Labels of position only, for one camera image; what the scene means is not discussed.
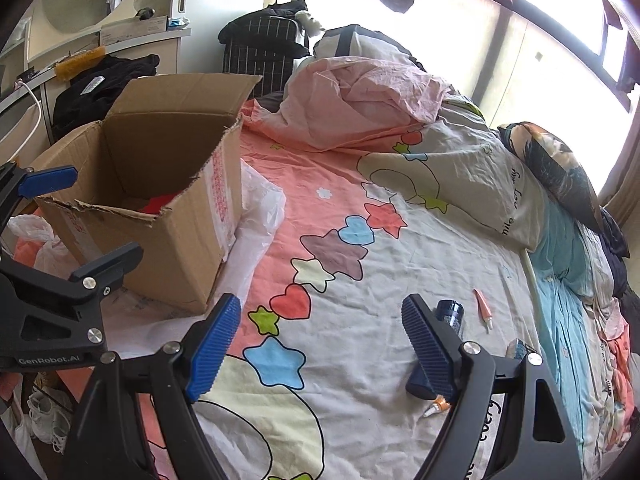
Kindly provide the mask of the orange tube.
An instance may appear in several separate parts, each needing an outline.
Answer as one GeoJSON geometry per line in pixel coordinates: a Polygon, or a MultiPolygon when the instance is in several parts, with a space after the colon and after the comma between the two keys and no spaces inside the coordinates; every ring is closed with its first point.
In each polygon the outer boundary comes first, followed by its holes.
{"type": "Polygon", "coordinates": [[[431,400],[431,403],[428,404],[428,407],[423,413],[424,418],[429,418],[436,414],[440,414],[446,412],[450,409],[449,402],[445,399],[444,396],[439,394],[435,399],[431,400]]]}

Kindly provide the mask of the dark blue cylindrical bottle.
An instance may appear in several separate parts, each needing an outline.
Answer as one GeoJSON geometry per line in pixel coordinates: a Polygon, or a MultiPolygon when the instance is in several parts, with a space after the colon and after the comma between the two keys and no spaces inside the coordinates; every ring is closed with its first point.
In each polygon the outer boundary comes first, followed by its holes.
{"type": "Polygon", "coordinates": [[[460,302],[451,299],[439,300],[435,316],[439,321],[449,326],[457,335],[461,334],[464,307],[460,302]]]}

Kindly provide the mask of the starry night tissue pack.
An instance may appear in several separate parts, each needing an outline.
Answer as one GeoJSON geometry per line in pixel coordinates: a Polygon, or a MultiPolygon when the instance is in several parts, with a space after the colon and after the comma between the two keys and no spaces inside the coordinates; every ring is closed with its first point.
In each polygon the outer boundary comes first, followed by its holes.
{"type": "Polygon", "coordinates": [[[516,338],[506,347],[506,358],[521,361],[529,354],[529,345],[524,340],[516,338]]]}

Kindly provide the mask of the white plastic bag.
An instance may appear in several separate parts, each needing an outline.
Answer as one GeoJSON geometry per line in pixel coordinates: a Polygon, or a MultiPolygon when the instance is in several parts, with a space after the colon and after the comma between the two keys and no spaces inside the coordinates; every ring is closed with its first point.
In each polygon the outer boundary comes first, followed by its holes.
{"type": "MultiPolygon", "coordinates": [[[[216,278],[211,304],[225,292],[246,301],[258,263],[284,219],[282,188],[247,164],[242,165],[242,203],[235,243],[216,278]]],[[[39,214],[10,220],[1,234],[1,244],[16,261],[58,278],[68,278],[79,266],[39,214]]],[[[201,315],[184,313],[124,288],[112,292],[101,308],[107,347],[125,359],[146,356],[167,341],[181,339],[193,323],[202,319],[201,315]]]]}

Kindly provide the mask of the small pink tube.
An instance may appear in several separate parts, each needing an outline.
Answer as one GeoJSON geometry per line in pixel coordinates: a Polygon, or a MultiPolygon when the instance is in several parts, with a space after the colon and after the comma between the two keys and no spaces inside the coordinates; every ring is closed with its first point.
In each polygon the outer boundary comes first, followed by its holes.
{"type": "Polygon", "coordinates": [[[494,317],[492,316],[491,308],[489,307],[485,295],[477,288],[474,288],[473,292],[476,298],[478,310],[480,311],[480,317],[482,318],[486,328],[488,330],[493,330],[494,317]]]}

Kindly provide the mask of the black clothing pile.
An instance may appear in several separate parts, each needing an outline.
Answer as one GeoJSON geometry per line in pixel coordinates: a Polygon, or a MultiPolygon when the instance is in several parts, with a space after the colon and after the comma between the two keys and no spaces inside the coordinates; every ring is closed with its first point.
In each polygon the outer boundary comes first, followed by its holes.
{"type": "Polygon", "coordinates": [[[72,130],[103,120],[129,81],[155,76],[160,57],[151,53],[142,58],[116,58],[108,54],[93,68],[70,80],[58,95],[51,119],[55,142],[72,130]]]}

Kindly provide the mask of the white shoes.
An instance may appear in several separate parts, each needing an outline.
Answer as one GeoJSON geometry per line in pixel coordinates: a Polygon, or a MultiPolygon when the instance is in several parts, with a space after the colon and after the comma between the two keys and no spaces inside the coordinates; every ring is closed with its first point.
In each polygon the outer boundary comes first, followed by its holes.
{"type": "Polygon", "coordinates": [[[63,454],[73,418],[68,395],[47,387],[34,388],[27,406],[32,435],[42,443],[50,444],[54,452],[63,454]]]}

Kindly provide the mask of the yellow brush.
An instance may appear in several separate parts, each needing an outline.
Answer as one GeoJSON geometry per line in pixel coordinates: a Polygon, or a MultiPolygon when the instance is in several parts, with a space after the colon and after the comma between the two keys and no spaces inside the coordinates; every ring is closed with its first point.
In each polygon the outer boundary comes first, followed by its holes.
{"type": "Polygon", "coordinates": [[[70,81],[85,70],[98,65],[105,55],[106,47],[96,47],[76,53],[55,64],[54,76],[59,81],[70,81]]]}

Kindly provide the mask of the red item in box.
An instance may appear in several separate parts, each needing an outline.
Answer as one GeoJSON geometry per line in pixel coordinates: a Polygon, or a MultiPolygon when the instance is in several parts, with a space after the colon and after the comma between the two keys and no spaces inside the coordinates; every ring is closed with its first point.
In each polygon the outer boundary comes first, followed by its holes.
{"type": "Polygon", "coordinates": [[[149,201],[139,209],[142,214],[160,214],[163,208],[168,206],[177,196],[177,193],[166,194],[161,196],[155,196],[150,198],[149,201]]]}

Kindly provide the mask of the brown cardboard box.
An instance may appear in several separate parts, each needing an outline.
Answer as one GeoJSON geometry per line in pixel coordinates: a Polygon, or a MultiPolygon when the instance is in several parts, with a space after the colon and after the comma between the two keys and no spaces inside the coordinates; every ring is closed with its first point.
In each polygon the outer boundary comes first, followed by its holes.
{"type": "Polygon", "coordinates": [[[41,195],[43,217],[85,264],[130,242],[143,249],[126,289],[202,314],[242,214],[241,107],[255,75],[178,74],[129,81],[100,122],[34,160],[74,166],[75,184],[41,195]],[[139,211],[177,193],[160,214],[139,211]]]}

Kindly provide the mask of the white box on desk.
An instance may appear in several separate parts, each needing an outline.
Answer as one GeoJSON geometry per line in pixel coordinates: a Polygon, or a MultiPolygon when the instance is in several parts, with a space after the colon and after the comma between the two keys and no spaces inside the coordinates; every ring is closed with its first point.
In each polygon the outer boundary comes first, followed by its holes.
{"type": "Polygon", "coordinates": [[[99,32],[99,45],[108,47],[130,39],[159,34],[164,32],[166,28],[166,15],[152,16],[148,20],[140,20],[135,16],[132,20],[103,27],[99,32]]]}

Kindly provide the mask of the cartoon printed bed sheet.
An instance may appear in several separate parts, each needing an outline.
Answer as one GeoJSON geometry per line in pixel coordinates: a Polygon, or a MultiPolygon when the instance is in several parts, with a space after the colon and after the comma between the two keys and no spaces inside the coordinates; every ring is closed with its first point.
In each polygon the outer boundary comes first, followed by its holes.
{"type": "Polygon", "coordinates": [[[578,477],[597,479],[613,399],[588,306],[585,232],[458,99],[439,121],[302,152],[244,126],[242,165],[285,194],[242,321],[196,404],[231,479],[409,479],[442,428],[405,389],[416,357],[400,304],[457,299],[495,352],[520,338],[545,356],[567,409],[578,477]],[[494,317],[488,330],[473,289],[494,317]]]}

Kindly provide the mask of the clothes pile on bed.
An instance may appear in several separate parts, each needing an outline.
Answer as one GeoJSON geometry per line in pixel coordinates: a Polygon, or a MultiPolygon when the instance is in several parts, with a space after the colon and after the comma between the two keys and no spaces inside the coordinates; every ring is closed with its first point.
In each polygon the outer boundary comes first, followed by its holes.
{"type": "Polygon", "coordinates": [[[613,399],[605,451],[620,448],[639,425],[639,296],[630,287],[626,260],[630,251],[623,231],[602,208],[600,230],[585,232],[597,333],[605,346],[605,391],[613,399]]]}

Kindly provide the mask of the white dresser desk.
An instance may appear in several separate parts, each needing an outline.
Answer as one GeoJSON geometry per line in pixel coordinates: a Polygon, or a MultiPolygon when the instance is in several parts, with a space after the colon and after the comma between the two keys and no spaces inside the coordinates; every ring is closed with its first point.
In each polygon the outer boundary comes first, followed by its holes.
{"type": "Polygon", "coordinates": [[[106,47],[116,58],[160,57],[159,74],[179,70],[180,46],[190,32],[172,26],[171,0],[34,0],[1,48],[1,158],[27,164],[53,142],[56,98],[69,85],[54,76],[56,63],[99,45],[114,23],[167,16],[167,28],[106,47]]]}

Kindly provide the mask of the dark patterned pillow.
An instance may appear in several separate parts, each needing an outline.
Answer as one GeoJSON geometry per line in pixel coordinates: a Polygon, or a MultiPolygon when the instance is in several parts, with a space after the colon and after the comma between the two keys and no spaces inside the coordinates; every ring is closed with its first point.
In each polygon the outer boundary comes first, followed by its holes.
{"type": "Polygon", "coordinates": [[[499,127],[498,133],[503,145],[575,220],[593,232],[602,232],[596,192],[585,169],[558,136],[533,122],[514,122],[499,127]]]}

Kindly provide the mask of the black striped suitcase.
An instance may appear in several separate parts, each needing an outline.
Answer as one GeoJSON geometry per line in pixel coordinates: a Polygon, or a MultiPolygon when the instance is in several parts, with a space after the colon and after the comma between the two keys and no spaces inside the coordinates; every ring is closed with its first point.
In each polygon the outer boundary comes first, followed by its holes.
{"type": "Polygon", "coordinates": [[[309,37],[299,12],[305,0],[275,3],[229,22],[218,34],[224,46],[224,73],[255,75],[251,99],[282,91],[294,72],[294,64],[308,58],[309,37]]]}

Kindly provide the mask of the pink crumpled blanket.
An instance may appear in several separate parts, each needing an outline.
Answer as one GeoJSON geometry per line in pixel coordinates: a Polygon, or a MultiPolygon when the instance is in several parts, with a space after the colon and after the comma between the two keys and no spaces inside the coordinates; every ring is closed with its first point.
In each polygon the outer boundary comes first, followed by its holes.
{"type": "Polygon", "coordinates": [[[255,100],[244,126],[288,148],[326,152],[405,133],[437,118],[449,84],[409,66],[375,58],[320,58],[296,70],[279,108],[255,100]]]}

